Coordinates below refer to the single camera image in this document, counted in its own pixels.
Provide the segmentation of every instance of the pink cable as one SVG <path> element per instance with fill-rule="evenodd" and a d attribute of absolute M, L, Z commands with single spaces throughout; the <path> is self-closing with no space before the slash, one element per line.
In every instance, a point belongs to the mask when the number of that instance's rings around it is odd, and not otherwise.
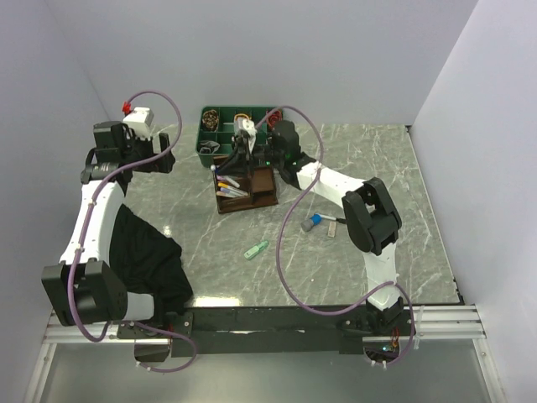
<path fill-rule="evenodd" d="M 78 327 L 78 329 L 81 331 L 81 333 L 84 335 L 85 338 L 87 338 L 89 341 L 94 342 L 94 343 L 100 342 L 106 336 L 107 329 L 110 326 L 110 322 L 106 323 L 106 325 L 102 329 L 102 333 L 101 333 L 100 336 L 98 336 L 98 337 L 93 336 L 91 333 L 88 332 L 88 330 L 86 329 L 86 327 L 82 323 L 80 315 L 78 314 L 78 311 L 76 310 L 76 301 L 75 301 L 75 273 L 76 273 L 76 266 L 81 261 L 81 255 L 82 255 L 82 250 L 84 248 L 84 242 L 86 241 L 87 230 L 88 230 L 88 228 L 90 226 L 91 215 L 93 213 L 93 207 L 95 206 L 94 202 L 97 200 L 97 198 L 98 198 L 99 194 L 101 193 L 102 189 L 104 189 L 104 186 L 114 176 L 116 176 L 117 174 L 119 174 L 119 173 L 121 173 L 121 172 L 123 172 L 125 170 L 131 170 L 132 168 L 136 168 L 136 167 L 138 167 L 140 165 L 145 165 L 145 164 L 154 162 L 154 161 L 158 160 L 159 158 L 162 158 L 163 156 L 168 154 L 175 147 L 177 142 L 179 141 L 179 138 L 181 136 L 181 130 L 183 128 L 183 121 L 182 121 L 182 118 L 181 118 L 181 113 L 179 111 L 179 108 L 177 107 L 175 102 L 170 97 L 168 97 L 166 94 L 164 94 L 163 92 L 155 91 L 155 90 L 141 91 L 141 92 L 138 92 L 138 93 L 134 94 L 132 97 L 130 97 L 128 99 L 127 103 L 130 104 L 135 98 L 137 98 L 137 97 L 139 97 L 140 95 L 143 95 L 143 94 L 158 95 L 158 96 L 164 98 L 166 101 L 168 101 L 168 103 L 174 109 L 175 114 L 177 115 L 177 136 L 175 137 L 174 141 L 166 149 L 164 149 L 162 152 L 160 152 L 159 154 L 154 155 L 153 157 L 147 158 L 145 160 L 140 160 L 140 161 L 133 162 L 131 164 L 126 164 L 124 166 L 121 166 L 121 167 L 117 168 L 116 170 L 114 170 L 110 174 L 108 174 L 101 181 L 101 183 L 99 183 L 99 185 L 97 186 L 97 188 L 93 192 L 93 195 L 91 196 L 91 203 L 88 205 L 86 216 L 84 217 L 84 222 L 82 223 L 81 235 L 78 238 L 78 244 L 80 245 L 80 247 L 75 251 L 75 256 L 73 258 L 73 263 L 71 264 L 70 269 L 69 269 L 69 276 L 67 278 L 67 299 L 69 301 L 70 314 L 73 316 L 73 320 L 75 321 L 76 326 Z M 160 333 L 160 334 L 164 334 L 166 336 L 170 336 L 172 338 L 180 338 L 182 340 L 185 340 L 192 347 L 192 350 L 193 350 L 192 358 L 186 364 L 183 364 L 180 367 L 175 368 L 175 369 L 149 368 L 151 371 L 154 371 L 154 372 L 176 372 L 176 371 L 180 371 L 180 370 L 188 367 L 189 365 L 191 365 L 194 362 L 194 360 L 196 359 L 197 346 L 194 343 L 194 341 L 191 340 L 190 338 L 188 338 L 187 336 L 184 336 L 182 334 L 175 333 L 175 332 L 168 332 L 168 331 L 165 331 L 165 330 L 157 329 L 156 327 L 150 327 L 150 326 L 144 325 L 144 324 L 142 324 L 140 322 L 135 322 L 135 324 L 138 327 L 142 327 L 142 328 L 150 330 L 152 332 L 157 332 L 157 333 Z M 144 368 L 148 368 L 148 366 L 146 364 L 142 364 L 142 365 L 144 366 Z"/>
<path fill-rule="evenodd" d="M 315 127 L 313 122 L 311 122 L 311 120 L 307 116 L 305 116 L 305 114 L 302 111 L 300 111 L 299 109 L 297 109 L 296 107 L 290 107 L 290 106 L 286 106 L 286 105 L 283 105 L 281 107 L 275 107 L 273 110 L 268 112 L 266 114 L 266 116 L 263 119 L 261 119 L 261 121 L 258 124 L 256 124 L 256 128 L 259 129 L 261 127 L 261 125 L 273 113 L 275 113 L 276 111 L 278 111 L 280 109 L 289 109 L 291 111 L 294 111 L 294 112 L 298 113 L 311 126 L 311 128 L 313 129 L 313 132 L 315 133 L 315 136 L 317 136 L 317 141 L 319 142 L 319 151 L 320 151 L 320 153 L 319 153 L 319 163 L 322 164 L 322 160 L 323 160 L 323 157 L 324 157 L 324 154 L 325 154 L 325 147 L 324 147 L 324 144 L 322 142 L 321 134 L 319 133 L 319 130 L 317 130 L 317 128 Z M 348 312 L 352 311 L 353 309 L 355 309 L 357 306 L 361 305 L 363 302 L 365 302 L 365 300 L 367 298 L 372 296 L 378 290 L 380 290 L 380 289 L 382 289 L 384 287 L 387 287 L 389 285 L 394 285 L 395 287 L 397 287 L 399 289 L 399 291 L 401 292 L 401 294 L 403 294 L 404 299 L 407 301 L 407 303 L 409 305 L 409 310 L 410 310 L 410 338 L 409 338 L 409 342 L 404 347 L 403 351 L 401 351 L 400 355 L 396 359 L 394 359 L 393 361 L 388 363 L 388 365 L 395 364 L 398 361 L 400 361 L 400 359 L 402 357 L 404 357 L 408 353 L 408 351 L 410 350 L 410 347 L 412 345 L 412 340 L 414 338 L 414 312 L 412 311 L 412 302 L 410 301 L 409 296 L 404 291 L 403 287 L 401 287 L 401 285 L 399 285 L 397 283 L 393 283 L 393 281 L 387 281 L 385 283 L 382 283 L 381 285 L 377 285 L 375 288 L 370 290 L 365 296 L 363 296 L 357 302 L 355 302 L 354 304 L 348 306 L 347 308 L 341 309 L 339 311 L 319 311 L 319 310 L 317 310 L 315 308 L 312 308 L 311 306 L 307 306 L 304 302 L 299 300 L 299 298 L 290 289 L 289 285 L 287 284 L 287 281 L 284 278 L 284 272 L 282 271 L 280 255 L 281 255 L 281 244 L 282 244 L 282 238 L 284 236 L 285 225 L 287 225 L 287 222 L 289 221 L 289 218 L 291 217 L 291 213 L 293 212 L 293 210 L 298 206 L 298 204 L 305 197 L 305 195 L 307 195 L 308 192 L 311 189 L 313 189 L 313 186 L 315 186 L 315 184 L 319 181 L 320 177 L 321 177 L 321 169 L 317 170 L 317 173 L 315 175 L 315 179 L 310 183 L 310 185 L 308 187 L 306 187 L 304 189 L 304 191 L 302 191 L 302 193 L 300 193 L 300 195 L 293 202 L 293 204 L 291 205 L 291 207 L 289 208 L 289 210 L 285 214 L 284 221 L 282 222 L 282 226 L 279 229 L 278 241 L 276 243 L 276 270 L 278 271 L 279 280 L 281 281 L 282 286 L 287 291 L 287 294 L 291 297 L 291 299 L 294 302 L 296 302 L 296 304 L 298 306 L 300 306 L 301 308 L 305 309 L 308 312 L 315 313 L 316 315 L 321 315 L 323 317 L 335 317 L 335 316 L 338 316 L 338 315 L 343 315 L 344 313 L 348 313 Z"/>

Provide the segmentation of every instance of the floor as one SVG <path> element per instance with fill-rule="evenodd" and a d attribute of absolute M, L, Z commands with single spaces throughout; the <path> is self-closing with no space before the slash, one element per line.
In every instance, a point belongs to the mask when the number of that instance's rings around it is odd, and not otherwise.
<path fill-rule="evenodd" d="M 170 368 L 185 359 L 168 359 Z M 42 403 L 488 403 L 472 340 L 422 342 L 386 372 L 338 353 L 222 354 L 175 374 L 136 368 L 133 346 L 59 345 Z"/>
<path fill-rule="evenodd" d="M 425 191 L 412 143 L 403 125 L 323 124 L 325 165 L 361 179 L 381 178 L 402 217 L 396 264 L 399 283 L 414 303 L 457 303 L 456 283 Z M 313 132 L 298 125 L 300 144 L 317 151 Z M 168 174 L 135 173 L 126 204 L 183 248 L 183 265 L 195 292 L 193 306 L 294 305 L 275 270 L 275 241 L 284 214 L 299 191 L 278 177 L 279 204 L 219 215 L 211 172 L 195 152 L 195 126 L 175 147 Z M 170 137 L 176 126 L 164 128 Z M 289 285 L 308 304 L 350 304 L 367 290 L 359 250 L 338 224 L 327 237 L 322 222 L 304 233 L 300 223 L 319 212 L 343 217 L 336 205 L 308 195 L 295 209 L 284 235 L 282 263 Z M 261 240 L 270 245 L 247 261 L 242 254 Z"/>

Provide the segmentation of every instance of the black cloth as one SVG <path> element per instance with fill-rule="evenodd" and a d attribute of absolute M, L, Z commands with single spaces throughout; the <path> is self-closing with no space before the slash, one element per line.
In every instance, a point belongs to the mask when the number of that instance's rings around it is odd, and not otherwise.
<path fill-rule="evenodd" d="M 153 294 L 164 312 L 185 311 L 192 287 L 181 264 L 181 247 L 171 238 L 119 208 L 110 242 L 110 268 L 127 287 L 138 294 Z"/>

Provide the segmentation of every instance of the green object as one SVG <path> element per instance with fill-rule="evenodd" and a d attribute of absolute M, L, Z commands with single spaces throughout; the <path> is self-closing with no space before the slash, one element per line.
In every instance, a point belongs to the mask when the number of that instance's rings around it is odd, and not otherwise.
<path fill-rule="evenodd" d="M 213 157 L 217 156 L 223 156 L 223 155 L 229 155 L 233 148 L 232 148 L 232 137 L 234 135 L 233 130 L 233 119 L 235 118 L 235 115 L 238 113 L 245 113 L 248 116 L 252 117 L 252 120 L 254 123 L 258 123 L 261 119 L 264 118 L 264 116 L 269 112 L 271 109 L 274 109 L 275 107 L 238 107 L 238 106 L 220 106 L 220 107 L 204 107 L 201 110 L 200 115 L 200 124 L 198 127 L 198 137 L 196 139 L 196 153 L 200 157 L 201 164 L 205 166 L 206 168 L 209 168 L 213 164 Z M 201 121 L 201 118 L 203 117 L 203 113 L 206 111 L 210 111 L 211 109 L 214 109 L 218 112 L 218 128 L 216 128 L 216 131 L 211 132 L 207 131 L 203 122 Z M 264 145 L 267 143 L 267 124 L 263 123 L 261 128 L 258 130 L 258 134 L 256 135 L 255 144 L 261 144 Z M 219 143 L 220 148 L 215 154 L 200 154 L 200 143 L 203 141 L 216 141 Z"/>
<path fill-rule="evenodd" d="M 244 257 L 248 260 L 255 258 L 259 252 L 265 250 L 269 245 L 269 241 L 261 241 L 257 245 L 252 246 L 249 250 L 244 252 Z"/>

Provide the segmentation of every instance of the black metal bar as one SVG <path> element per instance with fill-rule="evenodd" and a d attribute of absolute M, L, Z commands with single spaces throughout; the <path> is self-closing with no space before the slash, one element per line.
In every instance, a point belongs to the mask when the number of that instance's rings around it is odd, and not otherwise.
<path fill-rule="evenodd" d="M 345 307 L 315 306 L 315 309 L 337 311 Z M 399 328 L 401 336 L 410 335 L 409 311 L 403 311 L 385 329 L 373 330 L 368 326 L 367 318 L 365 306 L 337 317 L 315 315 L 297 306 L 204 307 L 189 308 L 184 316 L 175 317 L 170 324 L 176 332 L 190 332 L 202 354 L 305 351 L 355 354 L 363 351 L 363 337 L 389 337 L 394 327 Z M 117 336 L 162 338 L 148 335 L 136 327 L 120 327 Z M 190 347 L 185 342 L 172 341 L 172 357 L 190 354 Z"/>

